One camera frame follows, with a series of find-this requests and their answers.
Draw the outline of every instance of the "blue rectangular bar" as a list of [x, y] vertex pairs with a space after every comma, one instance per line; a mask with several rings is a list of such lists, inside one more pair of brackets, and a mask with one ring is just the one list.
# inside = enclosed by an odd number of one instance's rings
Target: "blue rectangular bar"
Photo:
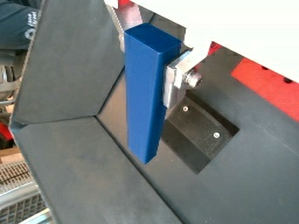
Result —
[[182, 41], [150, 24], [126, 31], [128, 148], [148, 163], [164, 126], [164, 67], [179, 57]]

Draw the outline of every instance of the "red panel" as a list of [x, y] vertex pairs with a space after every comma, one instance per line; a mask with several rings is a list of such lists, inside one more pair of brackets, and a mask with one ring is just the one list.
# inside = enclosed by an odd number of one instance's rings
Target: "red panel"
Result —
[[126, 6], [130, 3], [131, 3], [130, 0], [118, 0], [118, 6], [119, 6], [119, 8], [122, 8], [123, 6]]
[[298, 83], [285, 83], [281, 74], [263, 69], [250, 59], [240, 61], [232, 76], [299, 122]]
[[14, 140], [14, 136], [10, 132], [10, 129], [2, 122], [0, 122], [0, 134], [3, 134], [3, 136], [7, 140]]

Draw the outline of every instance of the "metal bracket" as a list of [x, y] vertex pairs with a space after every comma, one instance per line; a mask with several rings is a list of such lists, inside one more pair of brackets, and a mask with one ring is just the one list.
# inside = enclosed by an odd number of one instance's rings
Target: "metal bracket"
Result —
[[139, 6], [135, 3], [128, 3], [124, 7], [116, 9], [107, 4], [107, 10], [119, 33], [120, 49], [124, 52], [124, 31], [143, 23]]
[[180, 73], [178, 65], [191, 55], [191, 51], [186, 51], [182, 56], [167, 66], [164, 73], [163, 87], [163, 105], [170, 109], [184, 97], [188, 88], [196, 88], [202, 83], [202, 75], [195, 68], [187, 73]]

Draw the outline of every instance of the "screw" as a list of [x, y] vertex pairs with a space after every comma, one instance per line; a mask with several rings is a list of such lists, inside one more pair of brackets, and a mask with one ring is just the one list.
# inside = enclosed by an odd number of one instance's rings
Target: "screw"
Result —
[[214, 137], [215, 137], [215, 138], [219, 138], [219, 137], [220, 137], [220, 133], [219, 133], [219, 132], [215, 132], [215, 133], [214, 133]]
[[202, 76], [192, 69], [188, 73], [183, 75], [183, 81], [192, 87], [196, 88], [202, 83]]

